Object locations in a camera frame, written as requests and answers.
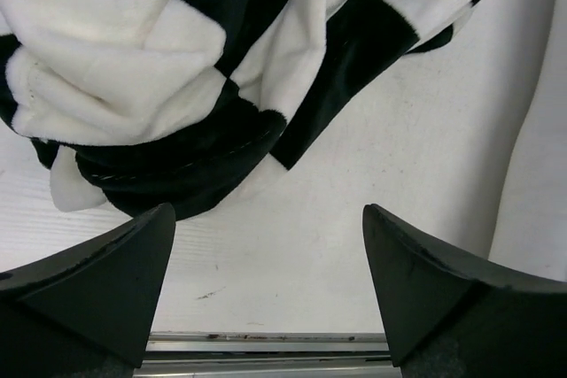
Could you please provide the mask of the white pillow insert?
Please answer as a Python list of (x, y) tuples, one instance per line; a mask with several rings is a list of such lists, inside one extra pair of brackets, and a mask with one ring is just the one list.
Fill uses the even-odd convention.
[(566, 0), (555, 8), (537, 88), (501, 193), (489, 259), (566, 279)]

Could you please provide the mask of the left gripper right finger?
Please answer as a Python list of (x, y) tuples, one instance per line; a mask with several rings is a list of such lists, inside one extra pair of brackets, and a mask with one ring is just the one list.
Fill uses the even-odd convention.
[(365, 251), (397, 367), (564, 367), (566, 285), (500, 266), (364, 207)]

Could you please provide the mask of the black white checkered pillowcase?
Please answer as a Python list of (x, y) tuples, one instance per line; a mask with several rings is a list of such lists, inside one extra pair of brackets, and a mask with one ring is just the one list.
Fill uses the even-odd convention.
[(1, 118), (60, 211), (188, 219), (292, 169), (479, 1), (1, 0)]

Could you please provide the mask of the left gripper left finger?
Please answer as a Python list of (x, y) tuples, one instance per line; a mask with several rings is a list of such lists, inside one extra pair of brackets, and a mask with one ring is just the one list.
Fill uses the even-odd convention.
[(137, 369), (175, 236), (159, 205), (1, 274), (3, 369)]

